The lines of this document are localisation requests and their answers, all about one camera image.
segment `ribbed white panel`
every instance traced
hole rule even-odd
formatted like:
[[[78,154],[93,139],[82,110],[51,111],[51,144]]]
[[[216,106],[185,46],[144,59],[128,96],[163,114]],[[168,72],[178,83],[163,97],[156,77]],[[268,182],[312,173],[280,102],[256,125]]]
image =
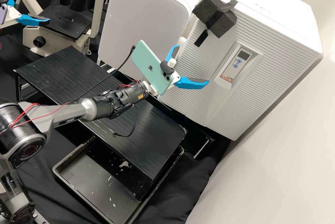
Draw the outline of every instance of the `ribbed white panel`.
[[[209,32],[198,48],[194,42],[204,30],[198,20],[178,58],[180,75],[210,79],[236,41],[260,52],[263,57],[236,89],[229,92],[207,119],[205,126],[236,140],[321,54],[301,45],[259,21],[235,10],[236,25],[220,39]],[[210,103],[206,88],[198,91],[171,89],[160,100],[187,114],[197,99]]]

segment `purple phone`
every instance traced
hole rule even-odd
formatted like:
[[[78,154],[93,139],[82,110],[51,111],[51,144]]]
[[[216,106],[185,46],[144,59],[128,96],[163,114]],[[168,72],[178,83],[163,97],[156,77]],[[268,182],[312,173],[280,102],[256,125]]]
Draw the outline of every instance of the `purple phone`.
[[[7,16],[8,6],[6,4],[0,4],[0,24],[4,24]]]

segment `white wall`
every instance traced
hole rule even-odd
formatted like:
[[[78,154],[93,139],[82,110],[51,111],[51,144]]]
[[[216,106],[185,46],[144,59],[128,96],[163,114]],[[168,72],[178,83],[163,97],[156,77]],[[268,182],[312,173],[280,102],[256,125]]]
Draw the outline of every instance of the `white wall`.
[[[335,0],[303,0],[324,59],[219,163],[187,223],[335,222]]]

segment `display screen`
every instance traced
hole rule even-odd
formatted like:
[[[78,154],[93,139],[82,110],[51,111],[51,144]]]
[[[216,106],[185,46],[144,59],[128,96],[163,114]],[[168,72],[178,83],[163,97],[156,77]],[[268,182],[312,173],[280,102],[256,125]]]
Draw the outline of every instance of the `display screen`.
[[[238,53],[238,57],[246,61],[250,57],[250,55],[244,51],[240,51],[240,53]]]

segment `white appliance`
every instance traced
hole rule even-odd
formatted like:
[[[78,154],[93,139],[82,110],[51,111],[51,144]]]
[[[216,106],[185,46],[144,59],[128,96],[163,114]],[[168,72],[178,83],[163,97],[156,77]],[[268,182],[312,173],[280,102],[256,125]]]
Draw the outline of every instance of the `white appliance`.
[[[197,20],[175,69],[209,80],[202,90],[172,88],[159,100],[236,140],[313,63],[322,46],[311,7],[300,0],[237,0],[237,23],[218,39],[194,45]]]
[[[200,0],[109,0],[99,59],[118,67],[139,40],[164,60],[178,42]],[[121,72],[136,79],[143,74],[128,61]]]

